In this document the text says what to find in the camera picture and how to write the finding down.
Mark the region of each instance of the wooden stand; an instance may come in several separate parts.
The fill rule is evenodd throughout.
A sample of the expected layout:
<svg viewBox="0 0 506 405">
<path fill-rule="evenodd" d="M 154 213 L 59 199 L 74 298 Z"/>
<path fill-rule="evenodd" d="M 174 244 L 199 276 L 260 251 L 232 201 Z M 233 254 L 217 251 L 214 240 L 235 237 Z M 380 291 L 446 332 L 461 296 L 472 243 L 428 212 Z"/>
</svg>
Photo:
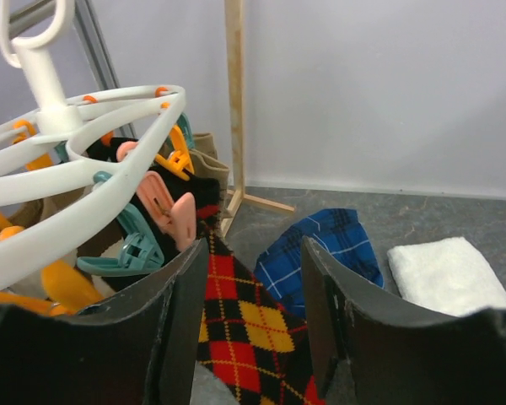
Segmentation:
<svg viewBox="0 0 506 405">
<path fill-rule="evenodd" d="M 242 202 L 279 213 L 293 213 L 294 207 L 245 193 L 244 175 L 244 0 L 225 0 L 227 66 L 229 70 L 230 126 L 233 147 L 234 191 L 229 206 L 231 218 L 221 223 L 223 235 L 229 231 Z"/>
</svg>

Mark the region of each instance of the white wall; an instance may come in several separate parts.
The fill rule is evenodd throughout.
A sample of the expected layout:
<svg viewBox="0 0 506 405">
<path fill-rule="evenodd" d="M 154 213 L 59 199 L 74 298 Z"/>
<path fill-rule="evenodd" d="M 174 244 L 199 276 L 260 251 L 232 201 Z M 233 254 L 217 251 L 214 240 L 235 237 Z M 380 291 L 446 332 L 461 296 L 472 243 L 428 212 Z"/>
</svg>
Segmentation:
<svg viewBox="0 0 506 405">
<path fill-rule="evenodd" d="M 213 132 L 230 162 L 223 1 L 92 0 L 120 86 L 178 84 L 194 132 Z M 136 125 L 142 135 L 151 121 Z"/>
<path fill-rule="evenodd" d="M 230 161 L 222 0 L 94 0 L 122 85 Z M 506 197 L 506 0 L 246 4 L 249 183 Z"/>
</svg>

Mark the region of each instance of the gray carpet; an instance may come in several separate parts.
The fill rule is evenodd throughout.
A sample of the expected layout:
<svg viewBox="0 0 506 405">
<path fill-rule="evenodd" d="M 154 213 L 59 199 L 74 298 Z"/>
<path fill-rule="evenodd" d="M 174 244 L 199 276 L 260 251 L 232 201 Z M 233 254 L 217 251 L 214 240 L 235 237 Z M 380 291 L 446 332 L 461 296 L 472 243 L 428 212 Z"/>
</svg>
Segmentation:
<svg viewBox="0 0 506 405">
<path fill-rule="evenodd" d="M 292 216 L 247 204 L 240 208 L 227 241 L 250 269 L 258 255 L 297 220 L 322 208 L 356 208 L 385 277 L 385 287 L 392 293 L 398 294 L 386 258 L 391 247 L 451 236 L 465 236 L 489 261 L 506 289 L 506 201 L 259 187 L 248 188 L 248 192 L 296 207 Z M 342 383 L 334 388 L 346 391 Z M 197 366 L 191 404 L 236 403 L 224 384 Z"/>
</svg>

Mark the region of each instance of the clothes drying hanger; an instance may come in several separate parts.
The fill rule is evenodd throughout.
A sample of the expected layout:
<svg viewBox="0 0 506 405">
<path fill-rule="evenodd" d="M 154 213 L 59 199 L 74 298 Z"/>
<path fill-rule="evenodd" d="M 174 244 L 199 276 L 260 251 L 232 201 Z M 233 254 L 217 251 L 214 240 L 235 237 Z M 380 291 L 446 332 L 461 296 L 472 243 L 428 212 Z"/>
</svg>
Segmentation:
<svg viewBox="0 0 506 405">
<path fill-rule="evenodd" d="M 66 99 L 47 47 L 71 25 L 74 2 L 56 0 L 49 28 L 29 38 L 8 38 L 8 12 L 9 1 L 0 0 L 0 49 L 9 64 L 23 69 L 39 109 L 2 124 L 0 136 L 18 136 L 21 131 L 12 127 L 19 119 L 37 125 L 40 133 L 0 151 L 0 207 L 93 184 L 98 171 L 112 177 L 61 212 L 0 243 L 0 290 L 63 257 L 112 221 L 131 199 L 186 104 L 183 88 L 172 85 L 157 98 L 153 95 L 159 85 L 92 93 L 99 101 L 93 105 L 81 105 L 84 94 Z M 101 134 L 150 115 L 158 116 L 128 159 L 111 163 L 82 156 Z M 62 141 L 69 162 L 6 175 Z"/>
<path fill-rule="evenodd" d="M 87 94 L 83 97 L 83 101 L 86 101 L 88 104 L 95 104 L 98 102 L 97 99 L 95 97 L 93 97 L 93 95 L 89 95 L 89 94 Z M 103 137 L 100 138 L 101 142 L 104 145 L 109 146 L 110 139 L 112 137 L 114 137 L 114 135 L 115 135 L 114 131 L 110 131 L 110 132 L 106 133 Z"/>
<path fill-rule="evenodd" d="M 26 128 L 27 132 L 22 132 L 18 137 L 16 137 L 13 140 L 13 145 L 28 139 L 28 137 L 33 137 L 36 135 L 37 131 L 35 130 L 34 126 L 26 120 L 19 120 L 13 125 L 13 129 L 20 129 L 23 127 Z M 51 156 L 48 154 L 43 154 L 39 158 L 27 163 L 26 170 L 44 169 L 53 165 L 54 163 L 52 162 Z"/>
</svg>

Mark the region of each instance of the white cloth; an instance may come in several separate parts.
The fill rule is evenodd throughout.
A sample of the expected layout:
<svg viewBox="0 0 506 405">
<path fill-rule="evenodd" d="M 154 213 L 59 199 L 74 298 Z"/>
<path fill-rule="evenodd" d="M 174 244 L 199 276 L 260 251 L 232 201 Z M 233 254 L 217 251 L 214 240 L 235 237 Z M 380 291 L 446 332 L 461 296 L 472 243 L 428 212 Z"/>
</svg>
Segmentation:
<svg viewBox="0 0 506 405">
<path fill-rule="evenodd" d="M 484 256 L 465 238 L 388 251 L 404 300 L 452 316 L 485 307 L 506 309 L 506 291 Z"/>
</svg>

